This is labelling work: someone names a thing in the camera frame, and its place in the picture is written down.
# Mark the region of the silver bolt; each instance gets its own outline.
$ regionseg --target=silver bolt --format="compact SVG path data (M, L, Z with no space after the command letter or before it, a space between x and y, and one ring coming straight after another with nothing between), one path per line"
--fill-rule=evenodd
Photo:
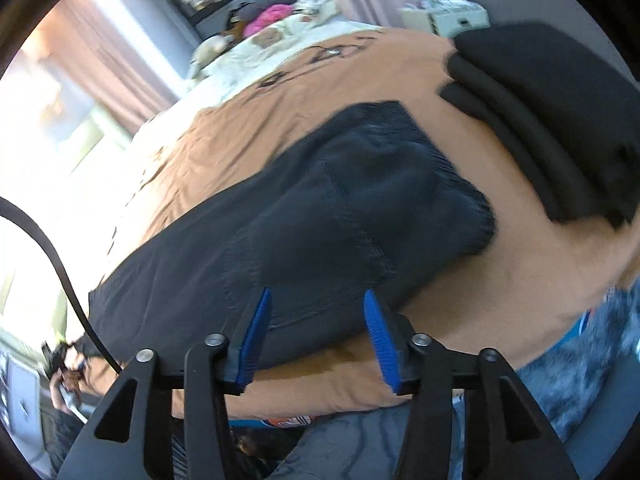
M493 348L485 348L482 350L482 357L484 357L487 361L491 361L495 363L498 360L498 351Z
M154 351L149 350L149 348L145 348L136 354L136 361L140 361L141 363L146 363L151 361L154 356Z
M204 340L207 346L220 346L223 342L225 342L225 337L222 334L209 334Z
M417 333L411 338L411 342L416 346L429 346L433 339L426 334Z

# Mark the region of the blue gripper pad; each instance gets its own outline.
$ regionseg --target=blue gripper pad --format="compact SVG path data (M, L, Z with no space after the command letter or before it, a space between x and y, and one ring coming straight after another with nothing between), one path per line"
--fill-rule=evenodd
M380 371L382 371L382 377L385 383L397 394L401 387L400 365L403 355L402 349L396 346L397 341L394 340L394 335L390 330L389 324L393 323L393 319L389 319L389 316L392 316L389 307L381 306L375 292L367 290L364 293L364 319L367 323L373 349L376 352Z
M238 358L236 384L243 390L254 380L255 370L262 352L262 343L271 321L271 291L265 288L255 309L254 318L246 330Z

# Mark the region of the blue fuzzy fabric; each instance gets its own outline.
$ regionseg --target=blue fuzzy fabric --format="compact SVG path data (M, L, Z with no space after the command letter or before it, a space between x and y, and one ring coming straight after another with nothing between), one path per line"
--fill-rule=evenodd
M638 351L640 281L612 290L580 337L518 371L562 441L581 424L613 364ZM270 479L388 480L404 436L409 405L321 417ZM464 403L454 400L449 479L462 476Z

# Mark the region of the black cord on bed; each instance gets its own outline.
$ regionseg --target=black cord on bed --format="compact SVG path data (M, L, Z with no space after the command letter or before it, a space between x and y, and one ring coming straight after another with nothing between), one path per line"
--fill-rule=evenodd
M102 354L102 357L109 363L111 368L115 370L117 374L122 371L120 365L116 362L113 356L106 349L98 335L94 332L93 327L89 323L86 315L84 314L84 310L82 310L82 306L78 301L78 297L76 296L76 292L71 285L71 281L69 280L69 276L66 273L65 266L62 264L60 260L60 256L58 256L58 252L56 248L51 243L51 240L47 238L47 235L44 234L42 229L40 229L39 225L31 218L27 213L25 213L18 206L12 204L8 200L2 198L0 196L0 216L6 218L9 222L16 224L20 229L22 229L25 233L27 233L44 251L47 255L47 258L53 265L54 270L62 284L62 290L65 291L66 296L69 299L69 303L71 303L71 307L73 308L76 316L80 320L82 328L89 336L91 341L95 344L95 347L98 349L98 352Z

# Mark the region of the pink plush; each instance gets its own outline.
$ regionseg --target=pink plush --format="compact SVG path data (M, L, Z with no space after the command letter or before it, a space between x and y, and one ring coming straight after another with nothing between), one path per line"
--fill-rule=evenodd
M245 28L242 35L245 38L260 32L265 27L269 27L269 25L273 25L275 22L279 22L283 20L287 16L293 14L293 7L285 4L275 4L269 7L267 10L261 12L260 16L258 16L255 20L249 23Z

